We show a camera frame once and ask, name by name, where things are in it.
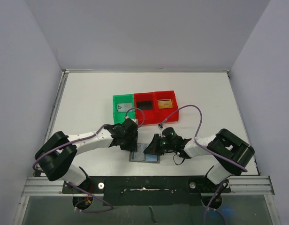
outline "green bin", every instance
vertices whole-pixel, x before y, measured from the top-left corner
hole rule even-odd
[[[113,119],[114,123],[123,123],[126,111],[134,107],[134,95],[113,95]],[[131,119],[135,119],[135,110],[128,112]]]

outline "white wall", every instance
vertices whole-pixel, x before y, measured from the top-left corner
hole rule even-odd
[[[64,69],[231,69],[269,0],[26,0]]]
[[[237,102],[264,175],[289,225],[289,0],[271,0],[231,70]]]
[[[0,225],[13,221],[60,75],[24,0],[0,0]]]

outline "black cable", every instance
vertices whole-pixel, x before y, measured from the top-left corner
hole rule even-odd
[[[149,207],[149,211],[150,211],[152,222],[155,223],[155,224],[158,223],[158,221],[154,218],[154,212],[153,212],[153,209],[152,209],[151,206]]]
[[[227,185],[223,185],[223,188],[217,193],[216,197],[214,198],[214,201],[217,200],[217,199],[221,196],[222,192],[223,192],[227,187],[228,187],[228,184],[227,184]]]
[[[202,115],[202,112],[201,112],[201,110],[199,109],[199,107],[197,107],[196,105],[185,105],[185,106],[182,106],[182,107],[176,109],[175,111],[173,111],[168,117],[166,117],[166,118],[160,123],[160,126],[163,126],[163,124],[164,124],[172,115],[174,115],[176,112],[178,112],[179,110],[184,109],[184,108],[186,108],[186,107],[195,107],[195,108],[199,111],[199,113],[200,113],[200,122],[199,122],[197,131],[196,131],[195,137],[194,137],[194,141],[195,141],[195,143],[197,144],[197,146],[201,147],[201,148],[204,149],[205,151],[207,151],[207,152],[209,152],[210,154],[214,155],[216,158],[220,158],[220,159],[222,159],[222,160],[225,160],[226,162],[229,162],[229,163],[231,163],[232,165],[237,166],[237,167],[240,168],[242,171],[248,172],[248,170],[247,170],[246,168],[244,168],[242,165],[239,165],[237,162],[234,162],[234,161],[231,160],[231,159],[228,159],[228,158],[226,158],[226,157],[224,157],[224,156],[222,156],[222,155],[219,155],[219,154],[217,154],[217,153],[209,150],[207,147],[205,147],[205,146],[203,146],[203,145],[201,145],[200,143],[197,142],[196,138],[197,138],[197,135],[198,135],[199,130],[200,130],[201,125],[202,125],[203,115]]]
[[[173,155],[173,161],[176,165],[181,165],[182,163],[184,163],[185,161],[185,158],[183,158],[182,162],[180,164],[177,164],[176,161],[175,161],[175,156],[177,155],[177,153],[175,155]]]

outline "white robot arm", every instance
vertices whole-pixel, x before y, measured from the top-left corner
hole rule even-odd
[[[254,149],[226,129],[206,138],[183,139],[178,136],[172,127],[163,127],[160,134],[155,134],[152,142],[144,150],[146,154],[163,155],[174,152],[185,159],[202,155],[214,155],[218,163],[206,174],[215,185],[231,175],[239,176],[246,172]]]
[[[80,186],[87,174],[81,167],[72,164],[78,154],[112,146],[120,146],[122,150],[134,151],[137,149],[137,122],[126,119],[122,124],[103,125],[96,132],[81,135],[65,135],[62,131],[56,132],[36,153],[33,168],[37,164],[50,181],[63,179],[76,186]]]

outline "white table surface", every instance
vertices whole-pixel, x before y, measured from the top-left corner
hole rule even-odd
[[[62,95],[53,133],[81,134],[113,122],[113,95],[174,90],[179,107],[197,105],[203,113],[199,137],[226,128],[245,141],[247,136],[226,73],[70,73]],[[169,123],[178,135],[192,138],[199,123],[195,108],[180,111],[178,122]],[[157,125],[139,129],[139,143],[150,143]],[[119,147],[101,148],[78,155],[74,164],[90,176],[181,176],[205,175],[217,163],[211,156],[187,159],[175,165],[173,154],[160,157],[159,164],[129,162],[129,152]],[[247,173],[258,175],[254,160]]]

